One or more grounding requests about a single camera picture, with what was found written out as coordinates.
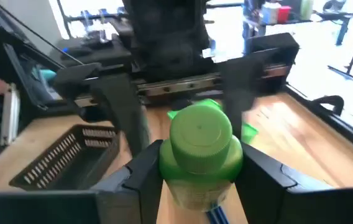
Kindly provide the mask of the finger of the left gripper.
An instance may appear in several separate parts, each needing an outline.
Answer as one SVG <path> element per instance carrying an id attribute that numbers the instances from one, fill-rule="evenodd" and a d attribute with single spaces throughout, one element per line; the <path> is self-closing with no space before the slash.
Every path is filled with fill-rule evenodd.
<path id="1" fill-rule="evenodd" d="M 283 88 L 299 49 L 289 33 L 253 37 L 246 41 L 243 57 L 219 64 L 223 108 L 233 135 L 242 136 L 242 114 L 256 97 L 274 95 Z"/>
<path id="2" fill-rule="evenodd" d="M 125 66 L 63 68 L 54 78 L 54 89 L 82 120 L 112 122 L 124 133 L 133 156 L 149 145 L 147 120 Z"/>

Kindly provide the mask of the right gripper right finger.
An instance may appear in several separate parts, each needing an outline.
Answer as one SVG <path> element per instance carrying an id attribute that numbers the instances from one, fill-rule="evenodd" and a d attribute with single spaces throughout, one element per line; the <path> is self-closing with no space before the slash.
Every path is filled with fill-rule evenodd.
<path id="1" fill-rule="evenodd" d="M 298 185 L 302 172 L 241 144 L 242 168 L 235 184 L 249 223 L 303 223 L 294 205 L 285 202 L 287 189 Z"/>

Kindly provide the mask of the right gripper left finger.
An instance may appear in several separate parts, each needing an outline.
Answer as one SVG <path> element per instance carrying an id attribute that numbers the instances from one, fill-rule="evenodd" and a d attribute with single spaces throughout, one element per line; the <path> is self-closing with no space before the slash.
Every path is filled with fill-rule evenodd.
<path id="1" fill-rule="evenodd" d="M 101 223 L 151 224 L 157 221 L 163 178 L 162 140 L 156 140 L 126 165 L 95 185 Z"/>

